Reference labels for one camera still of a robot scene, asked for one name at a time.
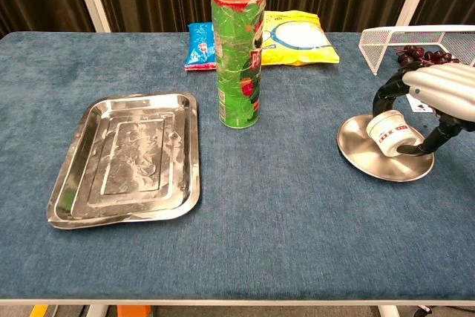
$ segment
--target table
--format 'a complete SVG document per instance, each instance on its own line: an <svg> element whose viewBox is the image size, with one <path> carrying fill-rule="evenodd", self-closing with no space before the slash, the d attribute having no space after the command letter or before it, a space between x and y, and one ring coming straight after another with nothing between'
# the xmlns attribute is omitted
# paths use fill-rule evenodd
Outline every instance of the table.
<svg viewBox="0 0 475 317"><path fill-rule="evenodd" d="M371 74L358 33L338 65L264 68L261 118L218 119L187 33L11 33L0 41L0 301L122 304L474 304L475 135L391 183L354 169L336 132L397 69ZM199 102L200 202L173 221L60 231L46 205L96 99L188 91ZM427 135L432 114L395 108Z"/></svg>

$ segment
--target round metal plate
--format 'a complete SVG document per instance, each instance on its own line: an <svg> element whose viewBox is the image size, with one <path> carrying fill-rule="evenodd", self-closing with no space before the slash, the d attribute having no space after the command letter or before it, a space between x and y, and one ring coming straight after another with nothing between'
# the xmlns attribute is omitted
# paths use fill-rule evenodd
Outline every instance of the round metal plate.
<svg viewBox="0 0 475 317"><path fill-rule="evenodd" d="M406 182L424 177L433 167L433 153L424 156L384 156L376 143L366 134L373 116L362 114L349 118L338 130L338 147L357 169L382 180ZM421 140L424 137L411 128Z"/></svg>

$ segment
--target white cup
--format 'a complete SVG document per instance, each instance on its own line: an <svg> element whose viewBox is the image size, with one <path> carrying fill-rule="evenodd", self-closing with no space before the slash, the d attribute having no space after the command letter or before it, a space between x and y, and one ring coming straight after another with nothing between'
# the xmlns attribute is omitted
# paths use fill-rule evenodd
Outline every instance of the white cup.
<svg viewBox="0 0 475 317"><path fill-rule="evenodd" d="M384 111L374 117L366 127L367 134L378 145L385 156L400 155L397 148L401 145L415 145L418 137L404 120L399 111Z"/></svg>

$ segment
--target pringles can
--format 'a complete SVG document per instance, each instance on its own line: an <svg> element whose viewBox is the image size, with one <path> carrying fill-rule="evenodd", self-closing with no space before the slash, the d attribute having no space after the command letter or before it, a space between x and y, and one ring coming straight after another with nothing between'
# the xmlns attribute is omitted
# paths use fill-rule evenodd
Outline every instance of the pringles can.
<svg viewBox="0 0 475 317"><path fill-rule="evenodd" d="M231 128L259 118L266 0L211 0L219 117Z"/></svg>

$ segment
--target table edge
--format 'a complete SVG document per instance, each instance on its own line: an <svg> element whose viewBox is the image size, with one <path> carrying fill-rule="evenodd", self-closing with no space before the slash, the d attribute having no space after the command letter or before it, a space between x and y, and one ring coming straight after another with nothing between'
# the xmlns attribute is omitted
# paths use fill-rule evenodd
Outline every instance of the table edge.
<svg viewBox="0 0 475 317"><path fill-rule="evenodd" d="M475 300L180 300L180 299L87 299L0 298L0 305L18 304L131 304L152 306L475 306Z"/></svg>

